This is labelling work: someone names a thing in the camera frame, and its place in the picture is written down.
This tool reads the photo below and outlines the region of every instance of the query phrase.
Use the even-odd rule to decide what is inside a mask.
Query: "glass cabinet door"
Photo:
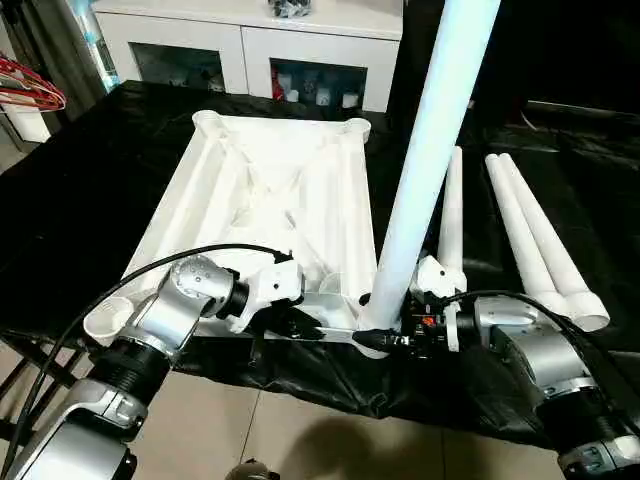
[[[248,93],[237,25],[97,13],[121,81]]]
[[[387,109],[397,41],[242,27],[242,42],[251,95]]]
[[[220,53],[197,48],[130,43],[145,82],[224,92]]]
[[[272,97],[337,108],[362,108],[367,69],[271,58]]]

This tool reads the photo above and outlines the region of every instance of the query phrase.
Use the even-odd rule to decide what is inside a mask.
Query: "tile floor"
[[[0,381],[18,357],[0,343]],[[90,368],[80,362],[76,375]],[[0,403],[16,415],[27,372]],[[60,401],[64,390],[58,395]],[[374,420],[286,395],[171,374],[134,442],[136,480],[222,480],[257,458],[283,480],[561,480],[555,454],[405,420]],[[0,440],[0,455],[6,442]]]

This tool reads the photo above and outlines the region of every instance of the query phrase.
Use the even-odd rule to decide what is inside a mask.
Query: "tapered white rod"
[[[371,299],[359,328],[398,328],[500,0],[446,0]]]
[[[438,241],[438,262],[455,287],[467,291],[467,277],[462,271],[462,149],[453,147],[447,170],[442,205],[442,222]]]
[[[607,309],[600,298],[589,290],[513,159],[509,154],[503,153],[500,155],[500,162],[509,174],[511,186],[553,283],[568,303],[569,316],[587,332],[606,327],[609,323]]]
[[[502,168],[497,155],[487,156],[485,163],[524,291],[553,312],[567,315],[569,313],[567,303],[553,284],[547,265],[542,259],[518,199],[511,188],[506,170]]]

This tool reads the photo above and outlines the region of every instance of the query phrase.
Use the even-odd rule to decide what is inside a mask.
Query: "black plastic sheet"
[[[322,120],[358,113],[127,82],[0,176],[0,332],[56,338],[120,278],[193,134],[191,115],[202,109]],[[383,115],[366,117],[373,123],[366,157],[379,253],[409,132],[389,128]],[[557,142],[522,129],[488,139],[469,123],[460,138],[469,289],[522,291],[482,162],[489,152],[508,151],[609,309],[612,324],[596,336],[640,378],[637,150],[612,152],[569,136]],[[425,240],[431,251],[438,223],[436,212]],[[78,329],[72,340],[81,335]],[[480,348],[416,362],[399,355],[370,360],[346,345],[268,341],[255,365],[250,350],[248,340],[194,339],[179,369],[347,412],[546,445],[509,372]]]

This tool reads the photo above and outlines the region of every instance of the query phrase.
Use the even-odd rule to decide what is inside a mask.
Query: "black cable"
[[[544,315],[549,317],[551,321],[553,321],[556,325],[558,325],[558,327],[560,327],[560,329],[565,334],[567,334],[567,340],[569,340],[569,342],[574,346],[576,351],[581,355],[581,357],[583,357],[585,364],[587,363],[587,361],[584,358],[583,347],[582,345],[580,345],[580,341],[584,341],[585,343],[588,343],[593,349],[595,349],[598,352],[598,354],[602,356],[602,358],[611,366],[611,368],[615,370],[615,372],[620,376],[620,378],[622,378],[625,381],[625,383],[633,391],[636,397],[640,398],[640,391],[636,388],[634,383],[629,379],[628,375],[620,368],[620,366],[618,365],[618,362],[613,358],[611,353],[609,353],[609,351],[606,348],[600,345],[600,343],[596,339],[594,339],[591,335],[588,335],[580,327],[574,325],[571,322],[571,320],[569,320],[568,318],[552,312],[537,300],[534,300],[533,298],[523,293],[510,292],[508,290],[473,290],[470,292],[462,292],[462,293],[453,295],[451,297],[443,298],[441,303],[439,303],[439,305],[441,307],[444,307],[453,302],[458,302],[461,300],[470,300],[470,299],[476,299],[480,297],[495,297],[495,296],[515,298],[516,300],[520,300],[521,302],[534,307],[536,310],[542,312]],[[609,407],[612,410],[617,411],[618,409],[615,409],[613,402],[611,400],[611,395],[609,395],[604,389],[602,389],[602,391],[603,391],[603,394],[605,394],[605,398],[607,399]],[[626,414],[625,412],[620,412],[620,413],[621,415],[618,415],[618,416],[624,422],[627,428],[631,432],[633,432],[634,435],[640,438],[640,427],[636,425],[633,419],[629,418],[628,414]]]
[[[18,421],[16,422],[16,427],[15,427],[15,430],[13,431],[13,436],[11,437],[11,441],[9,442],[9,447],[7,449],[7,455],[5,456],[4,464],[2,465],[2,475],[0,476],[0,478],[2,478],[3,480],[6,478],[7,473],[9,472],[9,468],[11,467],[11,464],[13,464],[13,461],[15,459],[15,456],[18,450],[18,442],[22,436],[22,432],[24,431],[27,421],[29,419],[29,413],[31,412],[33,405],[35,404],[35,401],[38,397],[38,393],[42,388],[42,385],[47,377],[47,371],[49,370],[49,367],[55,361],[55,358],[58,356],[58,353],[62,349],[62,345],[64,344],[67,337],[71,334],[73,329],[80,322],[82,322],[84,317],[89,315],[89,313],[91,313],[91,311],[94,308],[96,308],[104,300],[106,300],[111,295],[113,295],[116,291],[118,291],[119,289],[121,289],[122,287],[130,283],[131,281],[135,280],[136,278],[140,277],[141,275],[144,275],[145,273],[157,267],[161,267],[162,265],[166,265],[167,263],[171,263],[176,260],[180,260],[181,258],[189,257],[191,255],[197,255],[199,253],[213,252],[215,250],[231,250],[231,249],[255,250],[257,252],[268,253],[274,256],[276,263],[285,261],[285,260],[290,260],[292,258],[291,255],[287,255],[285,253],[279,252],[278,250],[274,250],[269,247],[262,247],[260,245],[250,245],[246,243],[221,243],[217,245],[208,245],[206,247],[193,248],[191,250],[186,250],[184,252],[176,253],[168,257],[162,258],[160,260],[156,260],[155,262],[150,263],[149,265],[146,265],[142,268],[139,268],[133,273],[130,273],[126,277],[122,278],[114,286],[112,286],[111,288],[106,290],[104,293],[102,293],[97,299],[91,302],[77,317],[73,319],[73,321],[64,330],[64,332],[62,332],[62,335],[60,335],[56,343],[53,345],[53,348],[51,349],[51,352],[49,353],[47,360],[42,365],[42,368],[40,369],[38,376],[36,377],[35,381],[33,382],[33,385],[31,386],[29,395],[27,396],[27,399],[25,400],[24,405],[20,410],[20,416],[18,417]]]

